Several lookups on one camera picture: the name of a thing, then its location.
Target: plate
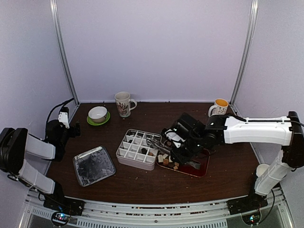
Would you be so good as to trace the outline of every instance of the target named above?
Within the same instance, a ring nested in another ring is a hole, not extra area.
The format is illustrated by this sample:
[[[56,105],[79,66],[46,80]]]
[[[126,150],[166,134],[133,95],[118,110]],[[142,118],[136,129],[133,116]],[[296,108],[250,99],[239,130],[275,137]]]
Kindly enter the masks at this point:
[[[106,122],[108,122],[109,119],[110,119],[110,117],[111,117],[110,113],[107,112],[107,113],[106,113],[106,119],[105,119],[105,121],[103,121],[103,122],[101,122],[101,123],[95,123],[95,122],[93,122],[93,120],[92,120],[89,116],[86,118],[86,121],[88,122],[89,125],[92,125],[92,126],[100,126],[100,125],[103,125],[103,124],[105,124]]]

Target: metal tray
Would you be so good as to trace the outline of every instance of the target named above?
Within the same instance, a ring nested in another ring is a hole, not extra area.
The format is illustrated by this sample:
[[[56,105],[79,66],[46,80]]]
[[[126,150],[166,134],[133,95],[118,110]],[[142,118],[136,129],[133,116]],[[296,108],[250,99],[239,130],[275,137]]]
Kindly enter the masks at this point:
[[[73,164],[78,183],[82,187],[94,184],[116,173],[116,168],[103,146],[75,156]]]

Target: mug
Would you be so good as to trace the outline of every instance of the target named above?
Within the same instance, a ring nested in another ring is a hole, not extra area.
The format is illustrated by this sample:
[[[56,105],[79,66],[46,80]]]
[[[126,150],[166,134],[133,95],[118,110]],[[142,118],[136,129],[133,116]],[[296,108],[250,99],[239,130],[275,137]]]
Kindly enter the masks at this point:
[[[131,110],[137,106],[137,102],[134,99],[131,99],[131,94],[128,92],[119,92],[115,94],[115,100],[119,115],[123,118],[130,116]],[[135,104],[133,108],[130,108],[131,102]]]
[[[214,102],[214,105],[210,107],[209,111],[208,111],[208,116],[212,116],[212,115],[224,115],[226,114],[226,111],[228,109],[228,101],[224,100],[224,99],[216,99]]]

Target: dark wooden table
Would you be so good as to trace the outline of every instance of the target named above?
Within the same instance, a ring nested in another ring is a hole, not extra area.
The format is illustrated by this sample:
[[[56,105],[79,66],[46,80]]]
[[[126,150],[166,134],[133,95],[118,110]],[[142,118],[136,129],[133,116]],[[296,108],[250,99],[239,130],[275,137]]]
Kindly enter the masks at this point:
[[[102,126],[86,122],[88,111],[104,105],[111,113]],[[118,162],[115,152],[128,129],[160,133],[170,127],[183,112],[205,123],[210,103],[139,103],[128,118],[120,118],[115,104],[81,104],[75,114],[81,124],[81,137],[69,139],[62,162],[52,162],[48,177],[63,186],[67,196],[115,203],[187,203],[219,200],[246,195],[258,161],[249,143],[217,146],[210,157],[207,175],[195,178],[155,166],[141,170]],[[88,187],[78,184],[72,159],[103,145],[108,150],[116,174]]]

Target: white bowl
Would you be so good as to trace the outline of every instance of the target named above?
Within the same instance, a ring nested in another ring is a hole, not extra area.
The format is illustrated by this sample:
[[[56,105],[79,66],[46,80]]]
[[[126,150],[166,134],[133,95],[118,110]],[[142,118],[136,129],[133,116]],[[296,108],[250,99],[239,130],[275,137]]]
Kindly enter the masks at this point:
[[[93,122],[101,123],[101,122],[105,121],[107,112],[108,112],[108,110],[105,107],[97,106],[97,107],[92,108],[89,111],[89,117],[91,118],[91,120]]]

